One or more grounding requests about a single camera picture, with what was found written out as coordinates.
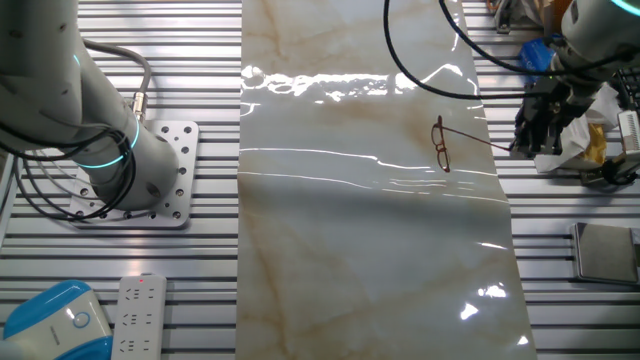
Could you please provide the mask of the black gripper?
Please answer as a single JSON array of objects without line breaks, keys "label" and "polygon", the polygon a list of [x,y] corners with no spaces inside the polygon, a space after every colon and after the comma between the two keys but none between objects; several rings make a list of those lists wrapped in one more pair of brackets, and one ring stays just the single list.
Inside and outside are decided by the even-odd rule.
[{"label": "black gripper", "polygon": [[523,133],[514,132],[509,145],[511,153],[521,153],[525,147],[527,157],[537,155],[559,156],[563,152],[561,133],[564,129],[562,118],[551,112],[539,112],[525,122]]}]

